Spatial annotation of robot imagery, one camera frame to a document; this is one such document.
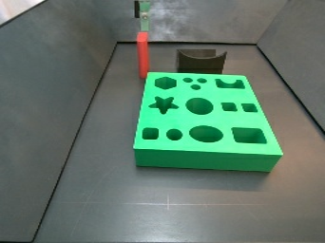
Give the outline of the green-taped gripper finger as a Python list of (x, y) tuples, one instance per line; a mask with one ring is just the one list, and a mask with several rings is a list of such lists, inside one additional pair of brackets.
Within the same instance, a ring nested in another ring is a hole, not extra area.
[(150, 29), (150, 0), (135, 0), (135, 17), (139, 19), (139, 29)]

